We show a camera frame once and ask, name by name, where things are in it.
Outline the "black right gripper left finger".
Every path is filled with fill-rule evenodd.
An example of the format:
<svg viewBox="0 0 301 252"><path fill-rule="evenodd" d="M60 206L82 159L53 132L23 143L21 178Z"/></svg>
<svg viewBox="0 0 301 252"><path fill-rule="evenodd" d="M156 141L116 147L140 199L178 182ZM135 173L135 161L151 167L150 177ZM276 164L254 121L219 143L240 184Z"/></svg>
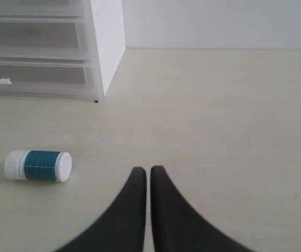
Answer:
<svg viewBox="0 0 301 252"><path fill-rule="evenodd" d="M146 207L146 171L134 167L103 214L58 251L143 251Z"/></svg>

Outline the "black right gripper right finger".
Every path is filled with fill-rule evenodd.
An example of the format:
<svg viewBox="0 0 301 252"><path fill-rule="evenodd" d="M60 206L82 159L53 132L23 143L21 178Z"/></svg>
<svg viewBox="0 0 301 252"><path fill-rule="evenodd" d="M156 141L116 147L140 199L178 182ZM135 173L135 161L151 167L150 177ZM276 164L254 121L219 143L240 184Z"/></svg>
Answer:
<svg viewBox="0 0 301 252"><path fill-rule="evenodd" d="M250 251L205 220L160 165L150 172L150 207L155 251Z"/></svg>

